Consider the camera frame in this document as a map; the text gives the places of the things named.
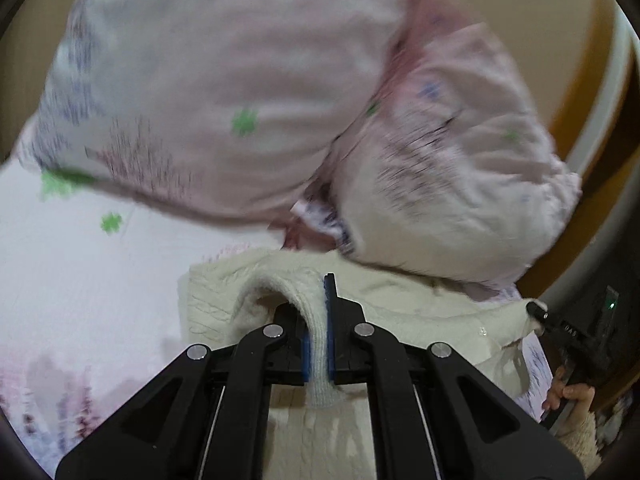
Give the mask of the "beige fuzzy right sleeve forearm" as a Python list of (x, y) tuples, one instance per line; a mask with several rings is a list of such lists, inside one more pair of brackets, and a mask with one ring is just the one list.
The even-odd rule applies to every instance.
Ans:
[(596, 431), (596, 419), (589, 412), (580, 422), (568, 420), (556, 436), (577, 457), (586, 477), (591, 476), (601, 465)]

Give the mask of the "person right hand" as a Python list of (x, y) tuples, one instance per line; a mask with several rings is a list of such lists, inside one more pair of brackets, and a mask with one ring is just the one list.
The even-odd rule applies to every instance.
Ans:
[(596, 395), (596, 390), (587, 384), (567, 385), (564, 379), (566, 370), (564, 366), (559, 366), (552, 380), (547, 396), (541, 407), (545, 412), (557, 411), (563, 400), (573, 402), (573, 409), (567, 415), (562, 426), (564, 432), (578, 427), (589, 416), (591, 403)]

